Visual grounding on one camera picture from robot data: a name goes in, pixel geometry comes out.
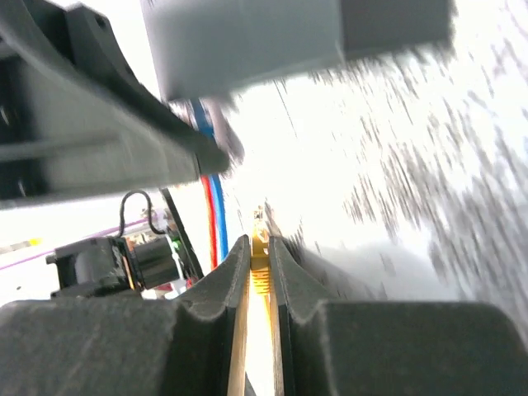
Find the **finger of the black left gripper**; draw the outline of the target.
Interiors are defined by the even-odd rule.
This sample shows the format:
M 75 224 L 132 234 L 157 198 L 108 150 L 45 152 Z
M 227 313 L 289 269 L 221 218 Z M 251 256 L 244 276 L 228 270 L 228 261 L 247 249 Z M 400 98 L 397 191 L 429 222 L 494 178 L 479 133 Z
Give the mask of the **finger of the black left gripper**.
M 82 4 L 1 4 L 1 207 L 193 182 L 228 155 L 135 77 Z

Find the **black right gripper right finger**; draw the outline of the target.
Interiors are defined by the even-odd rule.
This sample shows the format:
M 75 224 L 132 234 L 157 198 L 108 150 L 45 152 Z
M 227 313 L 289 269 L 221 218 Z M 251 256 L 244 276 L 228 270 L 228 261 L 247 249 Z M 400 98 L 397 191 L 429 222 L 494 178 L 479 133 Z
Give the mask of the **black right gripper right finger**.
M 280 395 L 524 395 L 527 352 L 490 304 L 334 299 L 269 242 Z

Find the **black network switch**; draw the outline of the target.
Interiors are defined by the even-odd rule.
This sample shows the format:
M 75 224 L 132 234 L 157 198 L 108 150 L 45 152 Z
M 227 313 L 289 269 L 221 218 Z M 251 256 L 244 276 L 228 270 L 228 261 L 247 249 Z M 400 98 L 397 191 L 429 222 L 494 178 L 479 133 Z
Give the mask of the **black network switch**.
M 161 96 L 210 97 L 450 38 L 450 1 L 144 1 Z

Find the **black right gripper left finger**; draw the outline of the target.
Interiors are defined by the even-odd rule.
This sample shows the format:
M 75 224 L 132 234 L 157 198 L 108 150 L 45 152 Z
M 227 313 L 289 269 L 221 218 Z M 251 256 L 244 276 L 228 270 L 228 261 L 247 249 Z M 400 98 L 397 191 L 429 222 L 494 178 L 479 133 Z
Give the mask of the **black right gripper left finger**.
M 1 309 L 4 395 L 241 395 L 247 236 L 172 300 L 17 301 Z

